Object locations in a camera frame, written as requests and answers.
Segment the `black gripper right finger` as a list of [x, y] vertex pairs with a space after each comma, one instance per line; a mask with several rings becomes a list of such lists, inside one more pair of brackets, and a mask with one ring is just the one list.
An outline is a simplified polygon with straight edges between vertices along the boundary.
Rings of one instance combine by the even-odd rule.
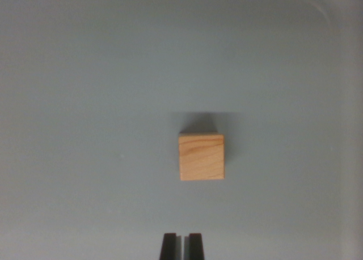
[[190, 233], [184, 238], [184, 260], [204, 260], [204, 247], [201, 233]]

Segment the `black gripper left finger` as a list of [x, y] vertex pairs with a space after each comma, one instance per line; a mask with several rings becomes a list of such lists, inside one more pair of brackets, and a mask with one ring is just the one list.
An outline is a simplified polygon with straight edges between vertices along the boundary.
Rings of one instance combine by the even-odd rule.
[[182, 237], [176, 233], [165, 233], [163, 236], [160, 260], [182, 259]]

